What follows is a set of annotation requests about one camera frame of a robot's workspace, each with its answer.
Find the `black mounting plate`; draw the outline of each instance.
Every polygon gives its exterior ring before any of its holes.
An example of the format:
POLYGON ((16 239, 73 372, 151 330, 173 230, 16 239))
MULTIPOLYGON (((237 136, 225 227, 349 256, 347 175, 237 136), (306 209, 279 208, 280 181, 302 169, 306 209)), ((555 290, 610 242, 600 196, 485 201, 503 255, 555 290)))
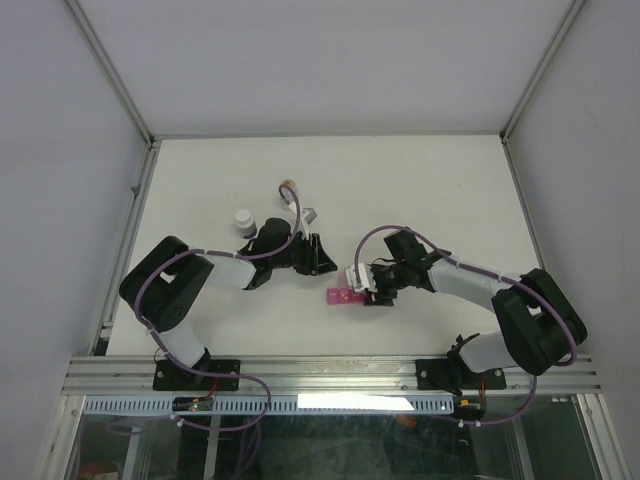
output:
MULTIPOLYGON (((430 371, 441 372, 451 364, 448 359, 416 360, 416 378, 418 379, 418 390, 443 390, 441 385, 437 385, 429 378, 430 371)), ((480 390, 482 379, 484 379, 485 390, 506 390, 507 381, 504 371, 501 368, 487 370, 482 373, 472 373, 466 375, 457 386, 460 390, 480 390)))
MULTIPOLYGON (((211 373, 240 373, 240 360, 209 360, 208 372, 211 373)), ((187 377, 182 370, 169 360, 156 362, 156 372, 153 376, 153 389, 157 392, 203 392, 211 390, 216 383, 215 378, 204 377, 199 383, 187 377)), ((221 378, 218 383, 219 392, 237 392, 239 380, 237 378, 221 378)))

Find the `small white container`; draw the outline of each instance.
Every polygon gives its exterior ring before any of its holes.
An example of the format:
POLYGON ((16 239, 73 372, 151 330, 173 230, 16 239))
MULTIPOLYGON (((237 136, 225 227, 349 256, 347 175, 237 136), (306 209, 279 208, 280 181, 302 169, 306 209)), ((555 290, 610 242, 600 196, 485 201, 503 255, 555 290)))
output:
POLYGON ((258 233, 256 222, 251 216, 251 212, 246 208, 241 208, 236 212, 236 228, 242 238, 253 238, 258 233))

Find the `pink block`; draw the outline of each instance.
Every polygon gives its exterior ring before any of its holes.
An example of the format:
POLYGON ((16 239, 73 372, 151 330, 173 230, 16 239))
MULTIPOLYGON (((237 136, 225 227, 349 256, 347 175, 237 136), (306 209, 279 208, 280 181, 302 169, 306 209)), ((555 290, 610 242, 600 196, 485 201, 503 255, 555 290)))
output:
POLYGON ((349 303, 364 303, 363 293, 354 293, 350 288, 327 288, 327 303, 329 305, 346 305, 349 303))

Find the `gray wall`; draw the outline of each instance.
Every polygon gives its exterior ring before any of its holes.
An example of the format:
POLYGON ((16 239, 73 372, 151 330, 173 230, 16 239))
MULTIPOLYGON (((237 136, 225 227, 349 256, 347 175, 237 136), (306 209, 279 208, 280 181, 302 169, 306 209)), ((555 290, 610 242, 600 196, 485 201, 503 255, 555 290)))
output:
POLYGON ((60 1, 0 3, 0 65, 0 476, 27 479, 143 148, 60 1))
POLYGON ((569 0, 81 0, 155 134, 498 133, 569 0))
POLYGON ((593 0, 514 135, 549 270, 640 477, 640 2, 593 0))

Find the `transparent enclosure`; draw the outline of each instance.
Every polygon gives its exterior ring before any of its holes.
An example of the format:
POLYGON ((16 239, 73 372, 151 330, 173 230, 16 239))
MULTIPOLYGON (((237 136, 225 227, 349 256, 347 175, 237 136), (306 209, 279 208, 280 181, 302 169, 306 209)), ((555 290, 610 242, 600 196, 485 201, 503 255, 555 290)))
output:
MULTIPOLYGON (((489 413, 522 401, 491 397, 489 413)), ((190 420, 229 427, 248 417, 190 420)), ((540 396, 519 420, 480 428, 426 415, 274 414, 244 434, 218 434, 169 418, 85 415, 67 478, 590 480, 595 471, 573 399, 540 396)))

